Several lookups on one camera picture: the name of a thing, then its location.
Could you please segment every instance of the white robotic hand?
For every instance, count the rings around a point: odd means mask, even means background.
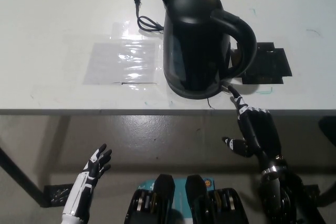
[[[93,190],[98,179],[111,167],[106,163],[111,159],[112,150],[102,153],[105,149],[106,144],[97,149],[78,175],[64,207],[61,224],[88,223]]]

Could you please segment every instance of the kettle handle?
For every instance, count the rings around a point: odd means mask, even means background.
[[[211,20],[220,26],[222,32],[234,37],[241,45],[241,60],[238,65],[228,69],[226,78],[234,78],[244,73],[251,65],[257,52],[257,40],[251,27],[239,17],[224,10],[211,12]]]

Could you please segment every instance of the kettle base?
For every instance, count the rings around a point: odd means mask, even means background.
[[[187,99],[201,100],[213,97],[221,92],[221,87],[218,86],[218,89],[208,89],[205,91],[190,91],[190,90],[181,90],[174,87],[171,83],[167,82],[169,87],[179,96]]]

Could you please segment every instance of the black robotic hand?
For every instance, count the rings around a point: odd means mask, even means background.
[[[100,177],[111,167],[107,162],[111,159],[112,150],[103,153],[105,149],[106,144],[97,149],[77,176],[63,210],[62,224],[88,223],[93,190]]]
[[[248,106],[232,86],[228,86],[228,90],[235,99],[238,125],[244,139],[222,139],[238,155],[256,155],[261,170],[267,169],[271,160],[281,157],[281,144],[273,118],[268,110]]]

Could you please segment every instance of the kettle lid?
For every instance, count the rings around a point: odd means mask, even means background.
[[[223,9],[220,0],[170,0],[166,7],[171,20],[190,24],[208,22],[215,9]]]

